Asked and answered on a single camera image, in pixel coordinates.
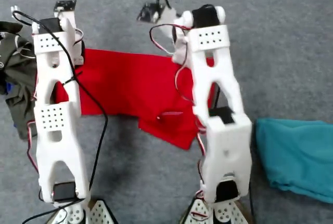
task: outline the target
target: blue object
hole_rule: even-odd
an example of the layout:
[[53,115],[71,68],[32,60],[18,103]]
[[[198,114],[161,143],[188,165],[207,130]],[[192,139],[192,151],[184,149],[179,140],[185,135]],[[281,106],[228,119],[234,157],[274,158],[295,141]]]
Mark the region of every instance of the blue object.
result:
[[260,118],[258,152],[271,187],[333,203],[333,125]]
[[11,89],[12,89],[12,84],[6,82],[6,91],[7,91],[7,94],[11,91]]

